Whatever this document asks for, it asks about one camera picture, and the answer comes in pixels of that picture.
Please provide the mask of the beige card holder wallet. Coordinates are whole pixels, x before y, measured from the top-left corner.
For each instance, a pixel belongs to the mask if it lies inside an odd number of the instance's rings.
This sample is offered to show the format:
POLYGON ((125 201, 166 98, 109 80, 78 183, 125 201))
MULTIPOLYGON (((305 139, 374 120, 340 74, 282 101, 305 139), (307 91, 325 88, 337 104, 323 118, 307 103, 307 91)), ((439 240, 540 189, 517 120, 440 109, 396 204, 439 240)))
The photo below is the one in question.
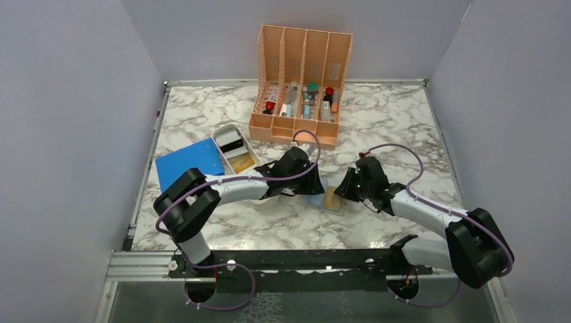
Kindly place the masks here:
POLYGON ((321 178, 321 184, 325 190, 323 194, 301 195, 299 196, 298 204, 324 213, 343 216, 345 201, 340 196, 334 194, 335 187, 330 186, 327 179, 321 178))

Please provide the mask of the gold credit card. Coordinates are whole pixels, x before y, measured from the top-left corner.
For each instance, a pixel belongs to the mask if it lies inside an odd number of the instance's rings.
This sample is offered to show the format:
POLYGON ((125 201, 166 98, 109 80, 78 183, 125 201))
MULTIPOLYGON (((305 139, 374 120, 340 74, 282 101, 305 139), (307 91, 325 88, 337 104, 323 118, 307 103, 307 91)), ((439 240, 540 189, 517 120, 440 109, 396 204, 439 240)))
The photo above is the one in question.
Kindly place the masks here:
POLYGON ((343 199, 333 194, 334 187, 329 186, 325 191, 323 208, 327 211, 340 213, 343 210, 343 199))

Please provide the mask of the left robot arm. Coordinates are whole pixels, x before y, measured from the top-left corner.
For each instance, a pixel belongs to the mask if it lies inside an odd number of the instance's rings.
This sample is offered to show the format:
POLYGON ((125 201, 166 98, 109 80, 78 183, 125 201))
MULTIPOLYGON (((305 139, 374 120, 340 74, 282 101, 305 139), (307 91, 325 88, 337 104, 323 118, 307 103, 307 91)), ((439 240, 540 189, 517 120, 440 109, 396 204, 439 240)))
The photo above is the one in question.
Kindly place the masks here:
POLYGON ((190 168, 155 201, 159 225, 186 254, 186 267, 195 276, 211 270, 211 249, 201 230, 214 210, 238 201, 263 201, 289 190, 294 195, 319 195, 324 188, 316 161, 310 160, 313 145, 293 145, 277 161, 249 172, 212 176, 190 168))

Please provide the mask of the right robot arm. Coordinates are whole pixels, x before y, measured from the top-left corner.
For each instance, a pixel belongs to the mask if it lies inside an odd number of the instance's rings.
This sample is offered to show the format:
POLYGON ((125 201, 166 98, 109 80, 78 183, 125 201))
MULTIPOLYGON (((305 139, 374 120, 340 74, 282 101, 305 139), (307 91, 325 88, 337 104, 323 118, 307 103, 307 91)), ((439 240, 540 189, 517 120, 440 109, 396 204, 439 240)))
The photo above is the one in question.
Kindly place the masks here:
POLYGON ((430 266, 453 272, 478 289, 513 265, 514 254, 488 211, 456 209, 425 199, 402 183, 390 182, 375 157, 360 158, 334 193, 348 201, 370 201, 376 212, 410 220, 441 237, 411 238, 391 252, 389 266, 396 273, 404 274, 415 265, 430 266))

